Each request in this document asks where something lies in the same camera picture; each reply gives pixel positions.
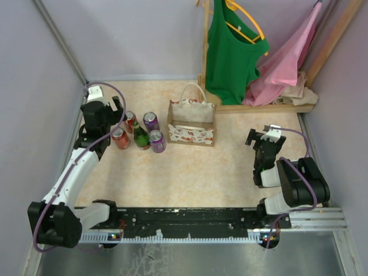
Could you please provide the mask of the red can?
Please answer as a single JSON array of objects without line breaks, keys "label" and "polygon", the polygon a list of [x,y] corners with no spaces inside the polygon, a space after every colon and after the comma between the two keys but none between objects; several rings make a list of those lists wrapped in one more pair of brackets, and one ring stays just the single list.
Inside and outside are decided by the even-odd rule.
[{"label": "red can", "polygon": [[117,128],[111,135],[113,141],[115,142],[117,148],[120,150],[125,150],[129,148],[131,141],[125,130],[122,128]]},{"label": "red can", "polygon": [[133,133],[133,123],[136,121],[136,115],[132,111],[126,111],[126,120],[124,121],[125,130],[132,134]]}]

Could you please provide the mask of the purple can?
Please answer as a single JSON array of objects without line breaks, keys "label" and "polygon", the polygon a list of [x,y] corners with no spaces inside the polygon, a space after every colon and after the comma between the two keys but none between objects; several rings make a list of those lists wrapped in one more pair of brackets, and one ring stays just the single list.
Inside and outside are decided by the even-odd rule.
[{"label": "purple can", "polygon": [[158,118],[154,112],[146,112],[143,116],[143,123],[148,133],[154,130],[160,130]]},{"label": "purple can", "polygon": [[155,153],[161,153],[165,150],[165,141],[164,136],[161,131],[159,130],[152,130],[149,133],[149,142],[152,147],[152,150]]}]

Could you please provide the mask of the green glass bottle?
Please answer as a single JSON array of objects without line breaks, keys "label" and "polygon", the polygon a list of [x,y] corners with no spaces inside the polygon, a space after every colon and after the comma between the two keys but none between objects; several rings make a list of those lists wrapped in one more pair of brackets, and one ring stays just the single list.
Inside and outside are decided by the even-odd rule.
[{"label": "green glass bottle", "polygon": [[134,141],[140,150],[147,150],[150,147],[148,133],[139,125],[137,121],[133,122]]}]

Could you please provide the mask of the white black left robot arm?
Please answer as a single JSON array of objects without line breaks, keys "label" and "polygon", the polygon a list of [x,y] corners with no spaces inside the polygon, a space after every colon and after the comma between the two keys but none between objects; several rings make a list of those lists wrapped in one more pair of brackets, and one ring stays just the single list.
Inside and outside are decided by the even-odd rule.
[{"label": "white black left robot arm", "polygon": [[27,210],[33,247],[45,253],[56,247],[74,248],[82,233],[97,225],[117,222],[117,205],[111,200],[94,200],[77,209],[76,200],[90,173],[111,144],[112,133],[126,120],[126,100],[112,98],[116,110],[103,96],[80,107],[84,124],[78,129],[70,160],[50,192]]}]

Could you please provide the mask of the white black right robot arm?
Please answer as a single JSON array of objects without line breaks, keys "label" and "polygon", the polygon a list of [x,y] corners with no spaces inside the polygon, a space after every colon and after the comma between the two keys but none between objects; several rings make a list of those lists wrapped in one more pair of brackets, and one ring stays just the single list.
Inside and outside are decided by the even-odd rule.
[{"label": "white black right robot arm", "polygon": [[[305,156],[296,161],[277,157],[286,137],[292,132],[304,139]],[[264,132],[250,129],[245,145],[254,143],[253,181],[260,189],[279,187],[281,191],[260,200],[257,206],[259,219],[265,227],[276,228],[281,218],[291,212],[310,211],[330,199],[330,189],[316,162],[310,157],[309,139],[300,131],[266,125]]]}]

